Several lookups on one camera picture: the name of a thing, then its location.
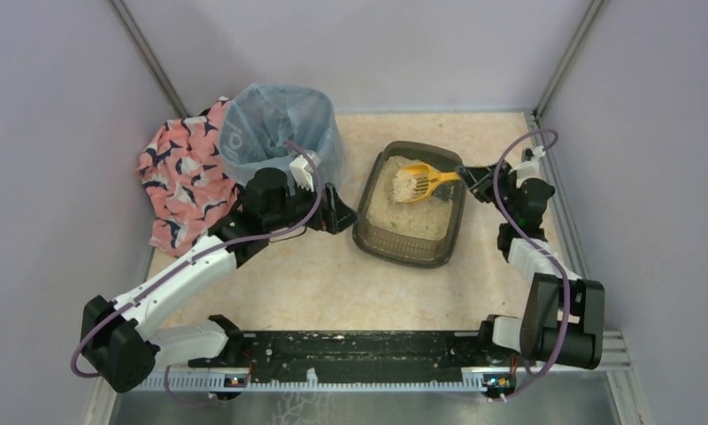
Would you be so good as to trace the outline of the yellow plastic litter scoop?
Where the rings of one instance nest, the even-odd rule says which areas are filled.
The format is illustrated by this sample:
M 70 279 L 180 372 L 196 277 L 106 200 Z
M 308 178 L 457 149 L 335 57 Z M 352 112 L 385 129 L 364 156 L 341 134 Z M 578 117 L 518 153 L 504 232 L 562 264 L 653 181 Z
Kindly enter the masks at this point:
M 459 181 L 456 172 L 441 172 L 425 163 L 401 167 L 392 181 L 393 199 L 398 203 L 424 200 L 442 184 Z

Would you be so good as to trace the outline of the grey plastic litter box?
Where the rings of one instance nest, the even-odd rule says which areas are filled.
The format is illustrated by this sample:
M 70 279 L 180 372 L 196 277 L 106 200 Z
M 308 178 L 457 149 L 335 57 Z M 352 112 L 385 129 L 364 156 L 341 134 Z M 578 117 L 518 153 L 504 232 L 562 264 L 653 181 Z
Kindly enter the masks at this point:
M 378 174 L 387 159 L 392 156 L 402 156 L 417 160 L 433 166 L 441 172 L 453 172 L 457 166 L 463 164 L 462 158 L 457 153 L 438 146 L 407 141 L 395 141 L 388 144 L 374 161 L 360 198 L 358 206 L 359 221 L 353 226 L 352 230 L 353 241 L 362 251 L 396 264 L 421 268 L 441 267 L 449 262 L 458 239 L 466 203 L 465 185 L 461 181 L 442 184 L 454 184 L 455 191 L 448 233 L 441 240 L 429 241 L 415 237 L 400 236 L 390 231 L 376 228 L 367 222 L 366 209 L 369 206 Z

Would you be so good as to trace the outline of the blue plastic trash bag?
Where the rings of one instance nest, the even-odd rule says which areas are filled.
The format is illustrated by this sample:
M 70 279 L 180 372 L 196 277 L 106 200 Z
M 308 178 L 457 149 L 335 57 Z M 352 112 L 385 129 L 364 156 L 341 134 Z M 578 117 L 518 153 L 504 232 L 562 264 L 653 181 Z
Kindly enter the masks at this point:
M 274 167 L 291 182 L 296 152 L 286 141 L 317 155 L 324 182 L 342 183 L 345 149 L 333 103 L 316 89 L 291 85 L 253 84 L 230 102 L 218 139 L 224 173 L 244 186 L 257 170 Z

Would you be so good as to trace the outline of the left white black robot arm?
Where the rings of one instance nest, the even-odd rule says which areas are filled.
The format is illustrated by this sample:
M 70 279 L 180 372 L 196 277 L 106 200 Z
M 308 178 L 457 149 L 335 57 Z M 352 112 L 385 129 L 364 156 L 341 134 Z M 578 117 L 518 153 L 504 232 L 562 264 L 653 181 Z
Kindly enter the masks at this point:
M 118 393 L 156 370 L 246 367 L 249 345 L 228 318 L 214 314 L 191 326 L 164 328 L 172 313 L 206 286 L 231 274 L 274 237 L 298 228 L 337 235 L 359 219 L 335 186 L 289 186 L 277 168 L 263 168 L 245 185 L 227 215 L 171 266 L 113 300 L 97 296 L 84 307 L 79 354 Z

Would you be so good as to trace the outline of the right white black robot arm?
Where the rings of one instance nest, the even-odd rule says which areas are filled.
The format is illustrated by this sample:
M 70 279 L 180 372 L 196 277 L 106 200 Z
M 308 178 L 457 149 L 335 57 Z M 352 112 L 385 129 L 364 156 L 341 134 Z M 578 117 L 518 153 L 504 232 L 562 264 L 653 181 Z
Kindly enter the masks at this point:
M 480 340 L 489 355 L 597 368 L 604 349 L 604 286 L 577 275 L 552 252 L 543 215 L 555 188 L 537 177 L 520 181 L 506 162 L 456 171 L 469 193 L 503 215 L 497 249 L 529 284 L 522 317 L 490 315 L 482 322 Z

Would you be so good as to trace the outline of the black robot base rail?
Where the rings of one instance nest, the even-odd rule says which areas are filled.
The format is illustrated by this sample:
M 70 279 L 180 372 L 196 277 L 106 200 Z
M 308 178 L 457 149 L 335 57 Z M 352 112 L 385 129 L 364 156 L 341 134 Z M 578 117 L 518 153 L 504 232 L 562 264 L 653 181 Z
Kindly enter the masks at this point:
M 510 396 L 516 357 L 476 331 L 252 331 L 192 368 L 233 368 L 248 390 L 416 390 Z

